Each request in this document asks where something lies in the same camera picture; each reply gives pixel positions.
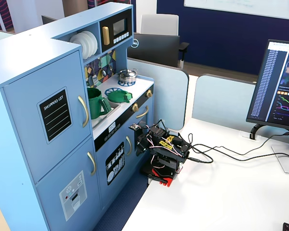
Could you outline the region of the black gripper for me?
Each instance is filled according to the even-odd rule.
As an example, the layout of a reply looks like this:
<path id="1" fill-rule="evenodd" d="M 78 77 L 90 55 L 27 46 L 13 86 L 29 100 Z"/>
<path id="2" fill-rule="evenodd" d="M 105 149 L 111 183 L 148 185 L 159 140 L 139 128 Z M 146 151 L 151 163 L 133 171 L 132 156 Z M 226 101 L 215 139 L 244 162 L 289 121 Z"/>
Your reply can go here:
<path id="1" fill-rule="evenodd" d="M 149 147 L 151 146 L 151 143 L 147 139 L 147 134 L 149 132 L 149 129 L 138 129 L 136 131 L 136 156 L 139 156 L 143 152 L 146 152 Z"/>

